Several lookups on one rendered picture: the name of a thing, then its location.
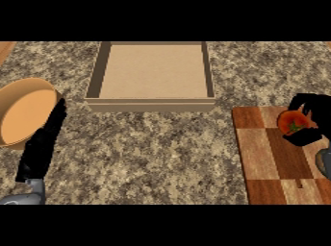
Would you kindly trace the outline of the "red tomato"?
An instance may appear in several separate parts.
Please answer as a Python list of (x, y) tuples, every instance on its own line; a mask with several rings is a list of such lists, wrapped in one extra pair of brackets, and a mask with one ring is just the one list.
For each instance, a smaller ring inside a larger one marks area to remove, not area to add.
[(300, 111), (283, 111), (276, 119), (276, 126), (285, 135), (292, 135), (310, 126), (310, 120)]

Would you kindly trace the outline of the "checkered wooden cutting board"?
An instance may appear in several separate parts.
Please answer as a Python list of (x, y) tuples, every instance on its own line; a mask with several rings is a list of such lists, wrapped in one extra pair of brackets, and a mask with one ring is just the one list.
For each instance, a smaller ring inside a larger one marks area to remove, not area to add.
[(314, 165), (328, 138), (294, 146), (276, 126), (286, 107), (235, 107), (235, 132), (251, 205), (331, 205), (331, 181)]

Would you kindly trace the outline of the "open cardboard box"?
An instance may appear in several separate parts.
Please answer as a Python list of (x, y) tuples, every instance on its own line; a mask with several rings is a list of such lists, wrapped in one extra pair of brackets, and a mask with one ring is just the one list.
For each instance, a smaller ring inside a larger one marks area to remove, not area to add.
[(103, 41), (85, 101), (96, 112), (210, 111), (207, 43)]

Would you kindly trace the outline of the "tan wooden bowl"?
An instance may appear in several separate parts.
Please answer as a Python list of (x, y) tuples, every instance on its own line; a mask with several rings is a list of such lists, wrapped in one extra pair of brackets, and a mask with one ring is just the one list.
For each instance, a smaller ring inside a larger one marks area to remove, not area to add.
[(0, 147), (22, 150), (62, 98), (53, 84), (25, 78), (0, 89)]

